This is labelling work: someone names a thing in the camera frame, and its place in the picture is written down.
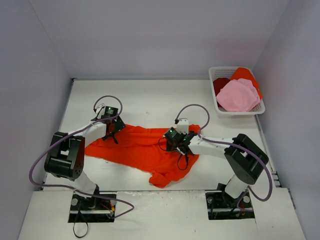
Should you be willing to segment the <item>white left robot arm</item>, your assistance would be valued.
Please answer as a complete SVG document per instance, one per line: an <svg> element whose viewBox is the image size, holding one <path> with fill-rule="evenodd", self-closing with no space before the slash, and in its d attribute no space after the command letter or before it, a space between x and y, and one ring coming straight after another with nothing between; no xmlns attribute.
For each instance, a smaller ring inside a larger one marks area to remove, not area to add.
<svg viewBox="0 0 320 240"><path fill-rule="evenodd" d="M124 129L125 123L121 119L116 107L101 104L94 109L96 117L85 130L66 138L69 133L56 132L51 140L52 149L48 152L44 170L56 178L69 181L73 190L80 191L82 204L89 210L96 209L100 204L100 190L84 172L85 148L96 140L113 139L118 143L115 134Z"/></svg>

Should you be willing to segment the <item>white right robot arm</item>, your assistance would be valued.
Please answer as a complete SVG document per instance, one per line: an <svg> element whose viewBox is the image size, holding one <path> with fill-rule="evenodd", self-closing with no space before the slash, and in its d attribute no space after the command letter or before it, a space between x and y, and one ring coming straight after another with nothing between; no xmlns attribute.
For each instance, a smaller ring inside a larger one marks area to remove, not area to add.
<svg viewBox="0 0 320 240"><path fill-rule="evenodd" d="M186 163L189 156L206 155L211 157L225 157L233 170L233 176L221 193L221 200L227 206L233 206L240 196L253 186L263 171L269 181L269 191L261 201L267 201L272 193L272 176L267 168L269 157L247 135L240 133L231 142L217 140L212 137L199 136L194 131L189 133L169 128L163 135L168 152L178 152L185 156Z"/></svg>

